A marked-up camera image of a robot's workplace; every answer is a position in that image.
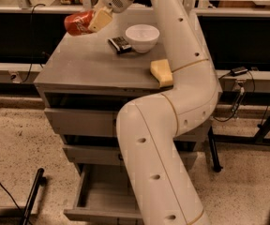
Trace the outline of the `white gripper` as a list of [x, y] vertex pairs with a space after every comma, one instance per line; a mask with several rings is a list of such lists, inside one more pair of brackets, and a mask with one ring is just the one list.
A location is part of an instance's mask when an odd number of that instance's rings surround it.
[[99, 0], [103, 8], [94, 13], [93, 19], [89, 23], [88, 29], [96, 33], [107, 26], [113, 20], [113, 12], [121, 13], [125, 11], [134, 0]]

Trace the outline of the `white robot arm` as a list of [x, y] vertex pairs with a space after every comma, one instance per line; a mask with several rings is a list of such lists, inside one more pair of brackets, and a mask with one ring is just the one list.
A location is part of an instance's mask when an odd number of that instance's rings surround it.
[[[120, 1], [128, 8], [134, 0]], [[116, 119], [119, 147], [144, 225], [211, 225], [173, 140], [210, 117], [218, 77], [180, 0], [151, 3], [173, 87], [124, 105]], [[97, 5], [120, 10], [113, 0]]]

